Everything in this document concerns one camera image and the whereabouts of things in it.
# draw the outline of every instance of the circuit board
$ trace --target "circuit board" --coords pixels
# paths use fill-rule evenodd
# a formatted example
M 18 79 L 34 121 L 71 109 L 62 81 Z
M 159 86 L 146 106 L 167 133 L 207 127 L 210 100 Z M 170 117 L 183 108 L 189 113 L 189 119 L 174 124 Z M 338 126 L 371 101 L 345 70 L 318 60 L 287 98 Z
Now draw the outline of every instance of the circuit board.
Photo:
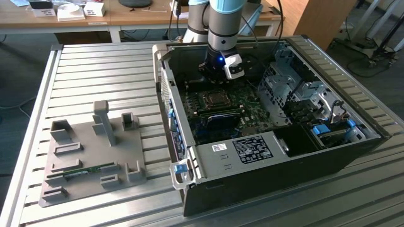
M 274 128 L 258 87 L 249 80 L 231 81 L 206 91 L 191 92 L 189 89 L 181 95 L 198 145 Z

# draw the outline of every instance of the white box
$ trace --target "white box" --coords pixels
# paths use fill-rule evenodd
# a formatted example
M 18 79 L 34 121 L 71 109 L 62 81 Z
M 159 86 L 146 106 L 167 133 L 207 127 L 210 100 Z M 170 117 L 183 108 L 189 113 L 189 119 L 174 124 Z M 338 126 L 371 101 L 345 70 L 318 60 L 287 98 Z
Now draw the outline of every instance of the white box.
M 106 7 L 102 2 L 89 2 L 85 6 L 85 14 L 90 17 L 103 17 Z
M 33 9 L 34 15 L 37 17 L 53 17 L 57 16 L 54 9 Z
M 66 11 L 66 10 L 58 10 L 58 21 L 71 21 L 71 20 L 85 20 L 85 12 L 83 8 L 79 7 L 79 9 L 74 12 Z

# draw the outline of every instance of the white container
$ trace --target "white container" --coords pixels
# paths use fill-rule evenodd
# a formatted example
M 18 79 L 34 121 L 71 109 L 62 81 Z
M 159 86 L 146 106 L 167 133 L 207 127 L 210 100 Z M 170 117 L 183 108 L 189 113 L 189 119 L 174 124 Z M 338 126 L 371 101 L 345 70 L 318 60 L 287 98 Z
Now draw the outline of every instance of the white container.
M 85 20 L 85 12 L 81 6 L 66 4 L 58 8 L 58 21 Z
M 89 2 L 85 6 L 85 14 L 91 17 L 103 17 L 106 7 L 102 2 Z

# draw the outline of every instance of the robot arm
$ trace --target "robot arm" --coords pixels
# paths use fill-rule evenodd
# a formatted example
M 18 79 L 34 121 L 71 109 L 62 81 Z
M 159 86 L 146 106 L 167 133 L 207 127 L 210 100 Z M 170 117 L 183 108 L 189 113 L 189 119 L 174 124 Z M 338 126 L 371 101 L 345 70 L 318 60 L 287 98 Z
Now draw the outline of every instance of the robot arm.
M 237 79 L 245 76 L 242 57 L 237 50 L 242 11 L 247 0 L 211 0 L 210 11 L 210 48 L 225 57 L 226 77 Z
M 190 0 L 189 30 L 185 42 L 209 41 L 209 51 L 201 71 L 211 81 L 245 76 L 242 57 L 237 50 L 243 7 L 249 0 Z M 254 13 L 261 13 L 257 4 Z

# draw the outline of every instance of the wooden cabinet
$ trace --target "wooden cabinet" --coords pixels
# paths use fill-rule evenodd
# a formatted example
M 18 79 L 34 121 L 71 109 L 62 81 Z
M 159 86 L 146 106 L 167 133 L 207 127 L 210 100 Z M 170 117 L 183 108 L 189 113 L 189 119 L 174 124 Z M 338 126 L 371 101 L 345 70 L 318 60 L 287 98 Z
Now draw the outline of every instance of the wooden cabinet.
M 279 9 L 278 0 L 266 0 Z M 357 0 L 281 0 L 285 35 L 309 35 L 327 49 Z

